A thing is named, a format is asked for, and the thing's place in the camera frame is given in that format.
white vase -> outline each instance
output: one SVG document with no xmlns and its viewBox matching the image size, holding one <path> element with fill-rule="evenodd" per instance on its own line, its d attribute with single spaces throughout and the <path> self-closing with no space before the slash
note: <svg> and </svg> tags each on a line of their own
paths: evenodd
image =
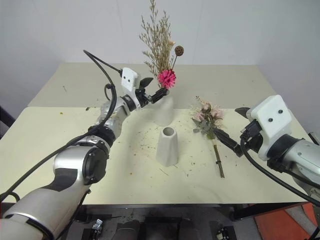
<svg viewBox="0 0 320 240">
<path fill-rule="evenodd" d="M 158 126 L 165 127 L 174 120 L 174 99 L 172 96 L 164 96 L 155 103 L 154 122 Z"/>
<path fill-rule="evenodd" d="M 161 130 L 155 159 L 165 167 L 178 162 L 178 135 L 174 128 Z"/>
</svg>

table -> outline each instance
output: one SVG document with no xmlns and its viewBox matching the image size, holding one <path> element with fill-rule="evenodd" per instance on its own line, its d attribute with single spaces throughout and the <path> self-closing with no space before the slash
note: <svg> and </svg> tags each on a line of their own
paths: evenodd
<svg viewBox="0 0 320 240">
<path fill-rule="evenodd" d="M 152 77 L 145 64 L 115 66 L 129 67 L 139 73 L 141 78 Z M 195 104 L 196 96 L 221 108 L 235 109 L 254 106 L 276 94 L 255 65 L 176 65 L 174 70 L 177 81 L 170 95 L 174 98 L 176 109 L 190 108 L 190 105 Z M 118 96 L 123 96 L 119 73 L 112 69 L 108 73 Z M 29 106 L 100 107 L 106 101 L 106 83 L 106 77 L 94 63 L 63 63 Z M 151 95 L 156 90 L 156 81 L 146 88 L 146 92 Z"/>
<path fill-rule="evenodd" d="M 150 76 L 143 64 L 115 66 L 130 67 L 143 77 Z M 275 94 L 258 68 L 177 65 L 175 72 L 178 81 L 170 94 L 176 110 L 171 126 L 177 129 L 179 137 L 178 164 L 163 167 L 154 159 L 161 129 L 152 121 L 153 110 L 133 112 L 124 122 L 120 138 L 112 146 L 105 178 L 91 187 L 92 193 L 84 204 L 281 203 L 281 206 L 288 206 L 304 201 L 262 175 L 244 157 L 237 158 L 224 145 L 218 144 L 226 176 L 221 179 L 210 141 L 192 131 L 194 123 L 191 121 L 190 105 L 195 103 L 195 96 L 201 96 L 226 108 L 223 121 L 225 131 L 234 139 L 239 139 L 240 130 L 248 124 L 248 120 L 233 109 L 253 106 Z M 118 73 L 110 71 L 110 76 L 121 96 Z M 99 107 L 105 101 L 105 83 L 106 78 L 93 63 L 64 63 L 59 66 L 0 141 L 0 161 L 6 161 L 6 167 L 0 169 L 0 174 L 6 179 L 0 183 L 1 191 L 34 163 L 69 139 L 84 133 L 96 121 Z M 156 89 L 153 82 L 148 86 L 148 93 L 152 94 Z M 298 121 L 293 119 L 293 135 L 309 139 Z M 259 163 L 266 166 L 265 162 L 259 160 Z M 302 190 L 290 176 L 277 172 L 275 175 Z M 52 179 L 51 160 L 16 191 L 24 196 Z"/>
<path fill-rule="evenodd" d="M 107 174 L 91 191 L 84 204 L 241 204 L 301 202 L 303 199 L 257 171 L 244 157 L 237 158 L 218 143 L 225 178 L 220 178 L 212 142 L 193 133 L 189 109 L 176 109 L 174 122 L 179 143 L 178 164 L 164 167 L 155 160 L 161 127 L 152 121 L 153 109 L 133 112 L 123 123 L 122 134 L 111 148 Z M 0 141 L 0 192 L 27 169 L 69 139 L 91 126 L 100 111 L 83 107 L 27 107 Z M 248 120 L 225 110 L 225 130 L 239 139 Z M 308 135 L 294 119 L 293 134 Z M 16 192 L 23 197 L 53 179 L 49 161 L 23 182 Z M 275 173 L 296 186 L 293 179 Z"/>
</svg>

floor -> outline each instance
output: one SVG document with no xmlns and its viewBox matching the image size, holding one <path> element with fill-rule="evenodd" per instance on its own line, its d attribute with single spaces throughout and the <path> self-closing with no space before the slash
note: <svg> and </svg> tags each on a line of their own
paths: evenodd
<svg viewBox="0 0 320 240">
<path fill-rule="evenodd" d="M 90 209 L 90 213 L 107 215 L 103 222 L 100 240 L 111 240 L 117 225 L 131 220 L 143 222 L 145 217 L 176 217 L 192 219 L 202 240 L 216 240 L 215 233 L 222 226 L 233 226 L 238 240 L 261 240 L 256 222 L 253 218 L 232 222 L 229 219 L 230 207 L 157 207 L 157 208 L 100 208 Z M 84 229 L 90 229 L 93 221 L 88 224 L 74 222 L 66 237 L 67 240 L 81 240 Z M 174 239 L 161 234 L 147 234 L 148 240 Z"/>
<path fill-rule="evenodd" d="M 318 225 L 311 203 L 256 216 L 255 221 L 263 240 L 309 239 Z"/>
</svg>

dried flower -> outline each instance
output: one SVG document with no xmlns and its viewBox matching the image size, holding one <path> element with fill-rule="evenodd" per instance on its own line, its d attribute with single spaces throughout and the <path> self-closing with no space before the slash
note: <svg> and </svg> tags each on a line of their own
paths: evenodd
<svg viewBox="0 0 320 240">
<path fill-rule="evenodd" d="M 172 69 L 164 70 L 158 75 L 159 83 L 163 88 L 172 88 L 176 83 L 176 74 Z"/>
<path fill-rule="evenodd" d="M 184 48 L 182 46 L 176 46 L 174 49 L 175 55 L 177 55 L 178 57 L 182 56 L 185 52 Z"/>
<path fill-rule="evenodd" d="M 224 112 L 221 109 L 214 107 L 211 110 L 210 114 L 214 119 L 218 120 L 218 119 L 223 119 Z"/>
<path fill-rule="evenodd" d="M 169 16 L 163 11 L 163 17 L 157 21 L 158 10 L 156 9 L 156 0 L 150 0 L 151 23 L 145 22 L 143 16 L 141 27 L 144 32 L 139 34 L 139 38 L 149 48 L 149 51 L 143 51 L 150 61 L 144 63 L 150 68 L 154 76 L 158 76 L 164 70 L 171 69 L 174 56 L 170 59 L 172 44 Z"/>
<path fill-rule="evenodd" d="M 202 107 L 195 111 L 195 115 L 192 118 L 196 125 L 193 132 L 201 132 L 203 135 L 206 135 L 208 139 L 214 139 L 214 128 L 220 128 L 222 126 L 223 111 L 217 106 L 212 107 L 210 102 L 202 100 L 198 96 L 196 99 L 201 103 Z"/>
<path fill-rule="evenodd" d="M 210 103 L 206 103 L 205 105 L 203 105 L 202 111 L 204 112 L 210 112 L 211 111 L 211 104 Z"/>
<path fill-rule="evenodd" d="M 199 122 L 202 122 L 203 120 L 205 120 L 205 115 L 201 111 L 198 111 L 195 114 L 194 119 L 199 121 Z"/>
</svg>

black cable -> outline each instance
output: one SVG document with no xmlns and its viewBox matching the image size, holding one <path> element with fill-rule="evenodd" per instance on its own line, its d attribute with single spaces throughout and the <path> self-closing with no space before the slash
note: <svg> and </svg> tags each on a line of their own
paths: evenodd
<svg viewBox="0 0 320 240">
<path fill-rule="evenodd" d="M 308 240 L 316 240 L 316 239 L 319 239 L 318 237 L 315 238 L 318 233 L 319 233 L 320 229 L 319 227 L 316 227 L 316 229 L 314 230 L 314 232 L 312 233 L 312 235 L 308 238 Z"/>
<path fill-rule="evenodd" d="M 11 192 L 9 195 L 13 196 L 16 202 L 20 201 L 20 197 L 17 193 L 15 193 L 14 191 Z"/>
<path fill-rule="evenodd" d="M 106 97 L 106 99 L 108 99 L 110 101 L 110 98 L 108 97 L 108 94 L 107 94 L 107 85 L 104 86 L 104 95 Z"/>
<path fill-rule="evenodd" d="M 93 55 L 92 53 L 88 52 L 87 50 L 83 50 L 85 54 L 87 54 L 88 56 L 90 55 L 91 57 L 93 57 L 94 59 L 98 60 L 99 62 L 101 62 L 102 64 L 108 66 L 109 68 L 116 70 L 120 76 L 122 75 L 122 70 L 115 68 L 114 66 L 111 66 L 110 64 L 106 63 L 105 61 L 101 60 L 100 58 L 96 57 L 95 55 Z"/>
<path fill-rule="evenodd" d="M 314 188 L 320 189 L 320 184 L 317 184 L 317 183 L 315 183 L 315 182 L 313 182 L 313 181 L 311 181 L 311 180 L 309 180 L 309 179 L 307 179 L 307 178 L 305 178 L 303 176 L 300 176 L 300 175 L 298 175 L 298 174 L 296 174 L 296 173 L 294 173 L 294 172 L 292 172 L 290 170 L 284 170 L 283 172 L 286 173 L 286 174 L 289 174 L 291 177 L 293 177 L 295 179 L 298 179 L 299 181 L 301 181 L 301 182 L 303 182 L 305 184 L 308 184 L 308 185 L 310 185 L 310 186 L 312 186 Z"/>
<path fill-rule="evenodd" d="M 103 127 L 104 124 L 106 123 L 106 121 L 109 119 L 109 117 L 113 114 L 116 104 L 117 104 L 117 92 L 116 92 L 116 87 L 113 83 L 113 81 L 111 80 L 110 76 L 108 75 L 108 73 L 106 72 L 106 70 L 96 61 L 96 59 L 98 59 L 99 61 L 102 61 L 101 59 L 97 58 L 96 56 L 92 55 L 90 52 L 83 50 L 84 53 L 101 69 L 101 71 L 104 73 L 104 75 L 107 77 L 107 79 L 109 80 L 110 84 L 106 85 L 106 88 L 109 88 L 111 90 L 111 94 L 112 94 L 112 99 L 111 99 L 111 104 L 108 110 L 107 115 L 105 116 L 105 118 L 102 120 L 102 122 L 100 122 L 98 125 L 94 126 L 93 128 L 91 128 L 88 132 L 77 136 L 75 138 L 73 138 L 71 141 L 69 141 L 66 145 L 60 147 L 59 149 L 55 150 L 54 152 L 52 152 L 51 154 L 49 154 L 48 156 L 46 156 L 44 159 L 42 159 L 41 161 L 39 161 L 36 165 L 34 165 L 31 169 L 29 169 L 22 177 L 20 177 L 7 191 L 5 191 L 4 193 L 0 194 L 0 203 L 3 202 L 3 200 L 5 200 L 6 197 L 8 197 L 9 195 L 12 194 L 12 192 L 30 175 L 32 174 L 35 170 L 37 170 L 41 165 L 43 165 L 45 162 L 47 162 L 49 159 L 51 159 L 52 157 L 54 157 L 55 155 L 57 155 L 58 153 L 60 153 L 61 151 L 65 150 L 66 148 L 72 146 L 73 144 L 75 144 L 76 142 L 78 142 L 79 140 L 83 139 L 86 136 L 89 136 L 91 134 L 93 134 L 97 129 L 99 129 L 100 127 Z"/>
<path fill-rule="evenodd" d="M 243 154 L 245 155 L 245 157 L 249 160 L 249 162 L 255 166 L 260 172 L 262 172 L 263 174 L 265 174 L 266 176 L 268 176 L 269 178 L 271 178 L 273 181 L 275 181 L 276 183 L 280 184 L 281 186 L 285 187 L 286 189 L 288 189 L 289 191 L 293 192 L 294 194 L 298 195 L 299 197 L 307 200 L 308 202 L 320 207 L 320 202 L 315 200 L 314 198 L 304 194 L 303 192 L 299 191 L 298 189 L 294 188 L 293 186 L 287 184 L 286 182 L 282 181 L 281 179 L 279 179 L 278 177 L 276 177 L 275 175 L 273 175 L 271 172 L 269 172 L 268 170 L 266 170 L 264 167 L 260 166 L 248 153 L 246 147 L 245 147 L 245 140 L 243 138 L 241 138 L 240 141 L 240 147 L 241 150 L 243 152 Z"/>
</svg>

